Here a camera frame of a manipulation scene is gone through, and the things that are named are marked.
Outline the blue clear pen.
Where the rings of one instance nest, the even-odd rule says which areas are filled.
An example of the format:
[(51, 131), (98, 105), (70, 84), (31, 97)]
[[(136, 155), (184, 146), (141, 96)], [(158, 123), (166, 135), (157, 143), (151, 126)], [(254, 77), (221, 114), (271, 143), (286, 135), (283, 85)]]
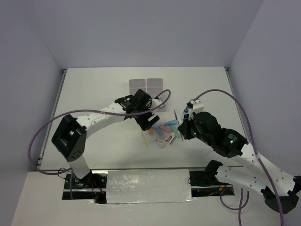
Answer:
[(181, 132), (178, 130), (178, 127), (180, 126), (180, 123), (179, 123), (179, 120), (178, 120), (178, 117), (177, 117), (177, 113), (176, 113), (175, 110), (174, 110), (174, 117), (175, 117), (175, 120), (176, 120), (176, 122), (177, 122), (177, 131), (178, 131), (178, 133), (179, 133), (179, 135), (180, 135), (181, 140), (184, 141)]

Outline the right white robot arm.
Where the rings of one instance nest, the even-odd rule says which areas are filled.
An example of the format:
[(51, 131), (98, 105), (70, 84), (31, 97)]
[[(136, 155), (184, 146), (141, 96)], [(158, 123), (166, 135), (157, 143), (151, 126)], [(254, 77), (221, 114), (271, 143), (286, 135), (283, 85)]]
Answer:
[(178, 127), (185, 140), (197, 138), (210, 146), (217, 154), (244, 166), (253, 176), (237, 172), (223, 163), (211, 160), (204, 170), (205, 181), (241, 185), (262, 194), (265, 204), (283, 214), (293, 210), (299, 200), (301, 177), (290, 175), (264, 156), (256, 153), (253, 145), (233, 129), (222, 128), (208, 112), (185, 115)]

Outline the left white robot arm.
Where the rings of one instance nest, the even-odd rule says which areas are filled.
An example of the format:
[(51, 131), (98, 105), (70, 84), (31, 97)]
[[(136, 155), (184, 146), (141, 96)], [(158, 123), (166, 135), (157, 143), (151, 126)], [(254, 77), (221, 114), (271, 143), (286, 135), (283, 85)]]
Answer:
[(100, 112), (79, 117), (64, 116), (51, 141), (72, 168), (75, 182), (86, 188), (95, 178), (83, 156), (87, 138), (128, 118), (134, 118), (141, 130), (146, 131), (159, 120), (154, 112), (162, 105), (158, 97), (151, 97), (139, 89), (134, 95), (116, 99)]

